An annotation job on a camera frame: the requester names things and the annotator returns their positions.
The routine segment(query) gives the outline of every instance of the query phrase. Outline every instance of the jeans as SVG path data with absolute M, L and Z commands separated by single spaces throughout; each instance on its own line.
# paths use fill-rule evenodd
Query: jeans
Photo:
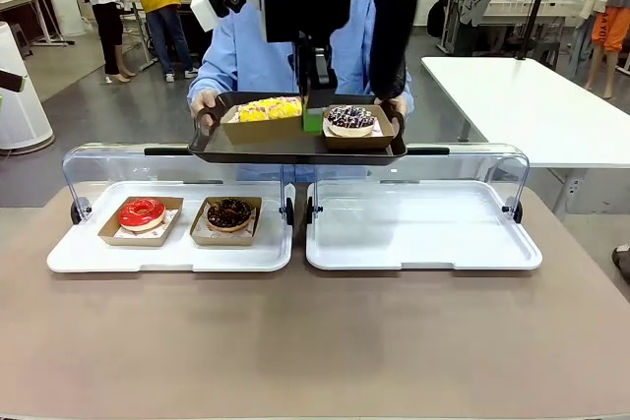
M 567 66 L 567 79 L 572 81 L 578 74 L 578 68 L 587 62 L 593 52 L 591 44 L 591 35 L 593 26 L 595 25 L 595 16 L 591 15 L 588 20 L 584 21 L 573 32 L 573 47 L 571 48 L 571 56 L 569 57 L 569 66 Z
M 177 7 L 167 5 L 161 9 L 153 10 L 147 14 L 147 23 L 149 31 L 154 40 L 154 48 L 156 49 L 157 59 L 165 74 L 173 74 L 173 67 L 170 64 L 168 50 L 166 49 L 165 31 L 168 30 L 170 37 L 175 45 L 177 56 L 182 62 L 185 71 L 193 69 L 193 60 L 188 51 L 188 43 L 184 36 L 184 28 L 181 26 L 179 15 L 177 15 Z

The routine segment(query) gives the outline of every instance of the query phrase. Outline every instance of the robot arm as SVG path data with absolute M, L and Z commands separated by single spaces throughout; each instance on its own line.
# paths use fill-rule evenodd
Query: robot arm
M 405 49 L 416 1 L 375 0 L 370 82 L 379 98 L 392 98 L 405 87 Z M 211 30 L 245 2 L 261 11 L 267 41 L 293 43 L 293 69 L 306 108 L 330 104 L 338 84 L 330 37 L 349 20 L 350 0 L 193 0 L 191 8 L 204 30 Z

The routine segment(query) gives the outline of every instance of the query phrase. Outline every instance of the black tray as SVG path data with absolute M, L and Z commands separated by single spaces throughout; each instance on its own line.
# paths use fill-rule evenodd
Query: black tray
M 221 126 L 221 117 L 234 105 L 253 100 L 278 96 L 296 96 L 284 92 L 226 92 L 216 99 L 214 108 L 204 108 L 195 118 L 195 136 L 188 150 L 207 162 L 230 162 L 244 164 L 346 164 L 385 166 L 407 154 L 403 142 L 405 118 L 388 101 L 381 108 L 390 121 L 398 121 L 398 134 L 384 150 L 329 150 L 323 135 L 304 134 L 303 138 L 290 141 L 269 141 L 233 145 Z M 371 95 L 335 95 L 333 104 L 369 105 L 374 103 Z M 213 126 L 210 130 L 201 125 L 202 118 L 210 115 Z

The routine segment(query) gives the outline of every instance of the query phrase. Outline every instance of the red glazed donut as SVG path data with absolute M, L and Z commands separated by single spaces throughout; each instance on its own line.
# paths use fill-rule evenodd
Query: red glazed donut
M 130 231 L 146 231 L 158 226 L 166 215 L 166 207 L 158 199 L 136 199 L 118 214 L 118 223 Z

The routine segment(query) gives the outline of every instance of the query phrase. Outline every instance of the orange pants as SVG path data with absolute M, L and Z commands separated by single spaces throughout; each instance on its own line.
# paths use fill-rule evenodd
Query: orange pants
M 593 27 L 591 40 L 600 44 L 606 51 L 621 51 L 621 43 L 630 28 L 630 9 L 606 7 L 599 13 Z

